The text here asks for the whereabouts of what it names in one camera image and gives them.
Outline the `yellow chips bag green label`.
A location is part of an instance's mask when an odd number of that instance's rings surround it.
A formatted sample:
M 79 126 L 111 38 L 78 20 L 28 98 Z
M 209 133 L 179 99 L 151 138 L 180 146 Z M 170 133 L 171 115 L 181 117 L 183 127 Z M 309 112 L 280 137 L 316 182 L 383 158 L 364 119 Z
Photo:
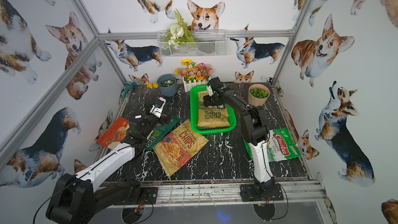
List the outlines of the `yellow chips bag green label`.
M 226 106 L 218 108 L 217 106 L 206 107 L 204 105 L 204 96 L 208 96 L 207 91 L 198 93 L 198 123 L 197 126 L 203 128 L 226 128 L 230 126 L 229 113 Z

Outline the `yellow chips bag red label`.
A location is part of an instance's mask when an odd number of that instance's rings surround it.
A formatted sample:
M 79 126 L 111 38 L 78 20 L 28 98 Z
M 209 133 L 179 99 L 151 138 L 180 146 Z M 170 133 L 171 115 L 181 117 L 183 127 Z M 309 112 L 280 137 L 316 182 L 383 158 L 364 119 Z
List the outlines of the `yellow chips bag red label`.
M 171 177 L 207 143 L 208 139 L 196 133 L 191 126 L 191 121 L 186 120 L 165 136 L 153 149 L 167 177 Z

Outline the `red cream cassava chips bag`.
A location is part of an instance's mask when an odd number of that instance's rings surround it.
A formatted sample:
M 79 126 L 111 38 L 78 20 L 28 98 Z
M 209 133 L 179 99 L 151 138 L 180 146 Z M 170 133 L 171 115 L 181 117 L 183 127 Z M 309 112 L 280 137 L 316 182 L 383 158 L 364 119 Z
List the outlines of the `red cream cassava chips bag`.
M 127 130 L 130 128 L 129 121 L 119 117 L 96 141 L 98 144 L 115 149 L 126 137 Z

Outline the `green white Cimba cassava bag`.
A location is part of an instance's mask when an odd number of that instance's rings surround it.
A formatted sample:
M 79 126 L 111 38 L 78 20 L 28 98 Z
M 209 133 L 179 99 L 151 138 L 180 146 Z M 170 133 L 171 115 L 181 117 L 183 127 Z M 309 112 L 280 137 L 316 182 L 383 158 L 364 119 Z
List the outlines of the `green white Cimba cassava bag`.
M 263 160 L 266 151 L 269 162 L 278 162 L 301 156 L 287 128 L 266 131 L 257 139 L 259 149 L 244 141 L 249 157 L 254 162 Z

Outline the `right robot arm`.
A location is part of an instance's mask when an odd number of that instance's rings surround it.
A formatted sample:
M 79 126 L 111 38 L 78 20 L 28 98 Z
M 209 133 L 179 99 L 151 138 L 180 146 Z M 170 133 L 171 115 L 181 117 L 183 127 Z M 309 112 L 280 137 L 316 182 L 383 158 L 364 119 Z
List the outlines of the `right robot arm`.
M 258 196 L 270 193 L 275 187 L 275 180 L 269 166 L 266 150 L 270 133 L 266 125 L 264 108 L 248 103 L 234 89 L 224 85 L 217 77 L 208 82 L 207 91 L 209 95 L 203 98 L 204 106 L 226 104 L 239 115 L 241 135 L 243 140 L 249 144 L 254 162 L 254 190 Z

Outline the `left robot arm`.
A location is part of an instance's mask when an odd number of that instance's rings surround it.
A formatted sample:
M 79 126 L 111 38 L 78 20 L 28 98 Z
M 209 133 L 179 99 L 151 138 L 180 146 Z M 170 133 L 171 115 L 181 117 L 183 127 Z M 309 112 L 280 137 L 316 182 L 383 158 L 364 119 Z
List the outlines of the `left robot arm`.
M 125 179 L 115 186 L 101 184 L 127 162 L 138 157 L 158 124 L 168 124 L 169 114 L 152 110 L 136 115 L 119 145 L 86 169 L 61 176 L 55 186 L 46 218 L 57 224 L 87 224 L 98 212 L 139 192 L 140 183 Z

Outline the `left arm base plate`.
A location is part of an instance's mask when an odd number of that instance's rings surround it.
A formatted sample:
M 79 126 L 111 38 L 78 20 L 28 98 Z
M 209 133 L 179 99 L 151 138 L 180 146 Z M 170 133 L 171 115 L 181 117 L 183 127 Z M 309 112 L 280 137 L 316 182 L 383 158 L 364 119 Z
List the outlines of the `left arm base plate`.
M 134 188 L 129 196 L 122 201 L 123 205 L 145 205 L 156 203 L 158 187 Z

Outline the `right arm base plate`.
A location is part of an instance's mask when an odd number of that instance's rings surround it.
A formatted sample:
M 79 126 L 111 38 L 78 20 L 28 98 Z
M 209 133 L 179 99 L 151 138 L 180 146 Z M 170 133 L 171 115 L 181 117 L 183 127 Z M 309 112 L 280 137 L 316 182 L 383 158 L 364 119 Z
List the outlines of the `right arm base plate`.
M 277 183 L 271 183 L 262 189 L 258 183 L 240 185 L 240 196 L 244 202 L 282 201 L 284 193 Z

